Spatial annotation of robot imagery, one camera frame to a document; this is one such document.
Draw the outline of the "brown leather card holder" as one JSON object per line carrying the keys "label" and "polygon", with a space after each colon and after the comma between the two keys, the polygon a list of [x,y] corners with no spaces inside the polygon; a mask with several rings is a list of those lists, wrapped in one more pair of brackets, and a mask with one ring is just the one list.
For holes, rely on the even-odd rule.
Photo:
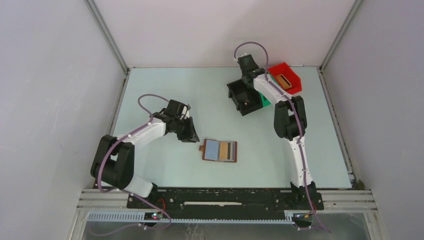
{"label": "brown leather card holder", "polygon": [[[235,142],[235,162],[230,162],[229,160],[220,160],[219,154],[220,154],[220,142]],[[203,141],[203,145],[200,145],[198,150],[202,153],[201,159],[203,161],[210,161],[210,162],[221,162],[221,163],[236,163],[238,160],[238,143],[236,141],[219,141],[214,139],[205,139]]]}

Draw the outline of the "gold credit card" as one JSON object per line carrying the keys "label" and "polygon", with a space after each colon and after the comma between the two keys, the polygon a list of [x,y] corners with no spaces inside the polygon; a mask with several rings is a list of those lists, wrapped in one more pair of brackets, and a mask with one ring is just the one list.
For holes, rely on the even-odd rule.
{"label": "gold credit card", "polygon": [[220,142],[219,145],[219,159],[222,161],[226,161],[229,159],[229,146],[231,144],[229,142]]}

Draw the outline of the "grey striped credit card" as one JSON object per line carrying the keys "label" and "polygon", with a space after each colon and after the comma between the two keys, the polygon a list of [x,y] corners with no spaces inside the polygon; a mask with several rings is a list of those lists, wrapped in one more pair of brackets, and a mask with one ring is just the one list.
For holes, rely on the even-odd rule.
{"label": "grey striped credit card", "polygon": [[229,142],[227,145],[227,160],[230,162],[236,162],[236,142]]}

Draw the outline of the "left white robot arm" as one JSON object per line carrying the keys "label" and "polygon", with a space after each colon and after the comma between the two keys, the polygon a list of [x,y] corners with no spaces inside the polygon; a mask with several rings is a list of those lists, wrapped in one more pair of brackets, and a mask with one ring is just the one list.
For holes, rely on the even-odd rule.
{"label": "left white robot arm", "polygon": [[90,174],[98,184],[106,183],[116,189],[138,195],[145,208],[153,208],[158,194],[157,185],[135,172],[136,150],[169,133],[183,143],[200,141],[190,116],[191,106],[177,100],[168,100],[159,112],[149,113],[146,123],[121,136],[104,135],[97,147]]}

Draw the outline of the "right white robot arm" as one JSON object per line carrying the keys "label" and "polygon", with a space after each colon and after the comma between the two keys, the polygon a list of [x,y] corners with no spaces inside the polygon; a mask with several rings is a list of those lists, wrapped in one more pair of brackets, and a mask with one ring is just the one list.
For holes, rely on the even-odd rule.
{"label": "right white robot arm", "polygon": [[310,204],[311,193],[316,188],[306,158],[308,123],[304,100],[283,90],[251,54],[245,53],[234,60],[241,70],[241,78],[227,85],[228,97],[242,116],[263,108],[262,97],[274,106],[274,131],[279,138],[288,141],[293,154],[290,201],[295,208],[304,209]]}

